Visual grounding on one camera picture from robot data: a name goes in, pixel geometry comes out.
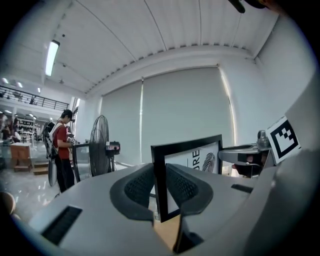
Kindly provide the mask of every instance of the ceiling light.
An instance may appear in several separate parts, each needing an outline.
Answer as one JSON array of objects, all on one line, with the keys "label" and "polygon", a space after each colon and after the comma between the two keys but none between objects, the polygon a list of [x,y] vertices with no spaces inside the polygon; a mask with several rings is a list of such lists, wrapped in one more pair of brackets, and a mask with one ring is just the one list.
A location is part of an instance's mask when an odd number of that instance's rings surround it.
[{"label": "ceiling light", "polygon": [[49,45],[48,55],[46,57],[46,64],[45,64],[45,74],[49,77],[51,77],[52,69],[54,67],[54,62],[56,58],[56,54],[58,51],[58,48],[60,46],[60,43],[52,40]]}]

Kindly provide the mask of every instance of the glass railing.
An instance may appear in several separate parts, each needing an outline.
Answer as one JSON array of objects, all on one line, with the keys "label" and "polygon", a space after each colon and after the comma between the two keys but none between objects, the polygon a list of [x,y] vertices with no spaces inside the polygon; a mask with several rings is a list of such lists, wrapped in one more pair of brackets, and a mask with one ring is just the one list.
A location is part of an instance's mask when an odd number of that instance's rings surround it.
[{"label": "glass railing", "polygon": [[31,93],[7,88],[4,86],[0,86],[0,99],[1,98],[59,111],[66,110],[69,106],[69,104],[64,102],[40,97]]}]

